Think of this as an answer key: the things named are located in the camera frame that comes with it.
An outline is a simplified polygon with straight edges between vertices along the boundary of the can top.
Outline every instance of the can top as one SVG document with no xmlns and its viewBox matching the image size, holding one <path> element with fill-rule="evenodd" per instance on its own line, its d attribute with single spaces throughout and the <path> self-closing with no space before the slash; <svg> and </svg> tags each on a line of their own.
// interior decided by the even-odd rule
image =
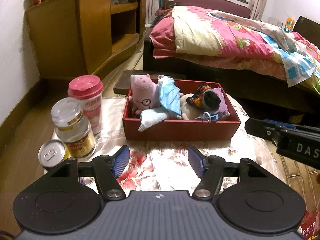
<svg viewBox="0 0 320 240">
<path fill-rule="evenodd" d="M 79 100 L 97 96 L 103 91 L 103 84 L 95 75 L 84 75 L 69 83 L 68 95 Z"/>
<path fill-rule="evenodd" d="M 59 128 L 73 126 L 81 117 L 81 106 L 76 98 L 63 98 L 51 109 L 52 121 Z"/>
<path fill-rule="evenodd" d="M 42 166 L 51 168 L 58 165 L 65 157 L 66 149 L 62 141 L 50 140 L 45 142 L 38 153 L 38 159 Z"/>
</svg>

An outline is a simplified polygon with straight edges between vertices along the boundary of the plastic jar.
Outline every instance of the plastic jar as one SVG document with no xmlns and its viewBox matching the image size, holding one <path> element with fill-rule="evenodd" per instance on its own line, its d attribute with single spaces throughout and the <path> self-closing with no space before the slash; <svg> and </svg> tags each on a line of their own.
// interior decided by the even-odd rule
<svg viewBox="0 0 320 240">
<path fill-rule="evenodd" d="M 68 95 L 79 100 L 84 115 L 90 120 L 93 134 L 102 130 L 102 91 L 103 84 L 94 75 L 80 76 L 69 83 Z"/>
<path fill-rule="evenodd" d="M 76 98 L 64 98 L 51 109 L 52 121 L 57 136 L 76 158 L 95 151 L 96 143 L 88 118 L 83 114 Z"/>
</svg>

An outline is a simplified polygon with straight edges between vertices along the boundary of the wooden cabinet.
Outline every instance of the wooden cabinet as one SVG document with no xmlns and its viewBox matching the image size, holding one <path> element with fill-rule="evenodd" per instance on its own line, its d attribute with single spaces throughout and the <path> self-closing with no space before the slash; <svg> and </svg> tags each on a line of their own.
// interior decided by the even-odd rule
<svg viewBox="0 0 320 240">
<path fill-rule="evenodd" d="M 104 78 L 132 56 L 145 30 L 146 0 L 46 0 L 26 11 L 41 78 Z"/>
</svg>

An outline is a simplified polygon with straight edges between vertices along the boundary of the glass jar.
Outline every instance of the glass jar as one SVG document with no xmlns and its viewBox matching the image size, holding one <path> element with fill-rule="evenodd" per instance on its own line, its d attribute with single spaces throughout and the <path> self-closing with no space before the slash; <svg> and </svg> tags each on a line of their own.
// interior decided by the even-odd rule
<svg viewBox="0 0 320 240">
<path fill-rule="evenodd" d="M 96 143 L 88 118 L 82 113 L 76 98 L 64 98 L 51 109 L 55 132 L 76 158 L 85 157 L 95 151 Z"/>
</svg>

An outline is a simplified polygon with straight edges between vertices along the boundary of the pink and white cup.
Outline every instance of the pink and white cup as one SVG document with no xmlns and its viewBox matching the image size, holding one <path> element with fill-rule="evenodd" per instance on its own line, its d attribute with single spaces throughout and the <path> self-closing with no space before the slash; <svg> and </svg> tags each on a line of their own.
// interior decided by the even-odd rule
<svg viewBox="0 0 320 240">
<path fill-rule="evenodd" d="M 68 95 L 79 100 L 84 115 L 90 120 L 93 134 L 102 130 L 102 91 L 103 84 L 94 75 L 80 76 L 69 83 Z"/>
</svg>

